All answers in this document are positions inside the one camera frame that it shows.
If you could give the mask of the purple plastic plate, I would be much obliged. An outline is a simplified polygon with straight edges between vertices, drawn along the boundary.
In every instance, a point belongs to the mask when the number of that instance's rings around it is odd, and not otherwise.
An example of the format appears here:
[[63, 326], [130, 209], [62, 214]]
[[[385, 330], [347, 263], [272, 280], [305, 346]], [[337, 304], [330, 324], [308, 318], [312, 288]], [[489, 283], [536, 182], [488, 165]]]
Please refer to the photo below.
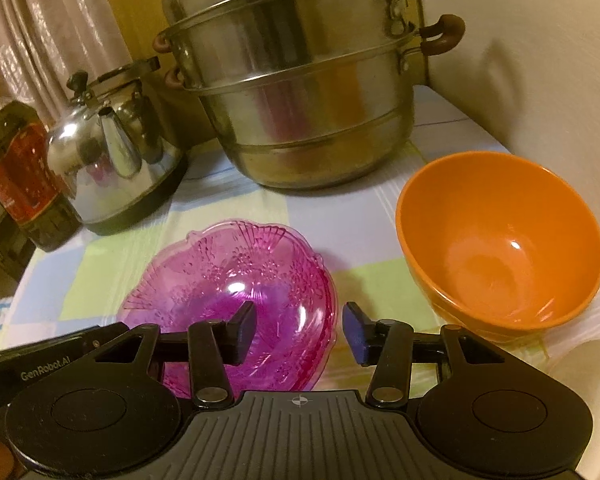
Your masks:
[[322, 256], [289, 226], [228, 220], [189, 232], [150, 260], [118, 319], [176, 333], [227, 321], [246, 301], [257, 329], [245, 362], [227, 370], [234, 393], [312, 389], [337, 339], [338, 299]]

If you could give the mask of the orange plastic bowl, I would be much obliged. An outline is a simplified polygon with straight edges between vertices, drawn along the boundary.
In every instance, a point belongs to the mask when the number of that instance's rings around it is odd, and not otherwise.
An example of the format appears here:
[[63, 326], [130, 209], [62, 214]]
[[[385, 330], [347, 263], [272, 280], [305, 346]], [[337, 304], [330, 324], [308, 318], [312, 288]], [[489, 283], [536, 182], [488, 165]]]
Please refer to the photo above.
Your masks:
[[396, 203], [414, 281], [447, 321], [504, 342], [580, 315], [600, 289], [600, 227], [550, 170], [472, 151], [419, 169]]

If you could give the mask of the checkered tablecloth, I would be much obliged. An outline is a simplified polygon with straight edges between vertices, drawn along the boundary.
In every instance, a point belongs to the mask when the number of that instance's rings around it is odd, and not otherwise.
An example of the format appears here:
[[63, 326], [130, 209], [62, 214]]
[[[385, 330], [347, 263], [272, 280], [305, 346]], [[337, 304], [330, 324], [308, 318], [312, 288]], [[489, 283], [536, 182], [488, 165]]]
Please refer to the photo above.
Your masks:
[[502, 147], [430, 88], [417, 88], [415, 104], [415, 127], [399, 154], [336, 188], [297, 194], [261, 188], [216, 142], [197, 146], [175, 195], [146, 220], [105, 237], [84, 230], [54, 252], [33, 254], [5, 318], [0, 349], [114, 322], [160, 250], [227, 220], [290, 226], [322, 256], [340, 302], [354, 301], [372, 318], [436, 332], [442, 318], [414, 283], [396, 236], [399, 194], [427, 162]]

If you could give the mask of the cooking oil bottle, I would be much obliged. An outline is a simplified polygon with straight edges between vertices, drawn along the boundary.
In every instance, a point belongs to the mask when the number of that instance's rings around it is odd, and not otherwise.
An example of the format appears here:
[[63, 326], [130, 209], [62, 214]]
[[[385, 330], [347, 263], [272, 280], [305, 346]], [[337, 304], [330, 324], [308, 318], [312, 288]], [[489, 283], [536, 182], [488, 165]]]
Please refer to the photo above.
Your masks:
[[36, 247], [52, 252], [80, 222], [47, 167], [46, 146], [35, 109], [0, 96], [0, 203]]

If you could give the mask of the stainless steel kettle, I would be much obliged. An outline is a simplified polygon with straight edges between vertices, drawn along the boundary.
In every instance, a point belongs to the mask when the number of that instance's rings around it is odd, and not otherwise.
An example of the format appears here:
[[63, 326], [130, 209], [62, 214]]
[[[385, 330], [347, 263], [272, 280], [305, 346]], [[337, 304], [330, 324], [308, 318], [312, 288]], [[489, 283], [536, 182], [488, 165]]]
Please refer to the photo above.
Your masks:
[[68, 110], [50, 130], [47, 166], [81, 223], [98, 235], [129, 229], [176, 191], [188, 169], [143, 79], [160, 68], [144, 58], [88, 80], [67, 80]]

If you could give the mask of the beige curtain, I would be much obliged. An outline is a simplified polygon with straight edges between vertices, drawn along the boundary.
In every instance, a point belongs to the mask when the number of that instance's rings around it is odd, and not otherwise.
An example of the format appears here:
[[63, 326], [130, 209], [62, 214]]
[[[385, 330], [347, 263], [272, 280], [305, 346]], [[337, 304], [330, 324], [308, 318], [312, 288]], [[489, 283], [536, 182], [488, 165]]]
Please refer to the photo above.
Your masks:
[[77, 70], [95, 79], [131, 61], [108, 0], [0, 0], [0, 94], [45, 125], [64, 114]]

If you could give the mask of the stainless steel steamer pot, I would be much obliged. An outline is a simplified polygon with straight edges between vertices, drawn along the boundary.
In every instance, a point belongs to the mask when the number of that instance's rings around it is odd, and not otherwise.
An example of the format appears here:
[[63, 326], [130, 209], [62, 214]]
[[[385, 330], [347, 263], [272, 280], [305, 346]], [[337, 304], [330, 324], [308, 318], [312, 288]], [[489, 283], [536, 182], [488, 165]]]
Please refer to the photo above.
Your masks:
[[247, 178], [308, 190], [354, 180], [396, 154], [414, 125], [408, 59], [440, 55], [466, 26], [418, 26], [411, 0], [162, 0], [154, 46], [166, 83], [201, 102]]

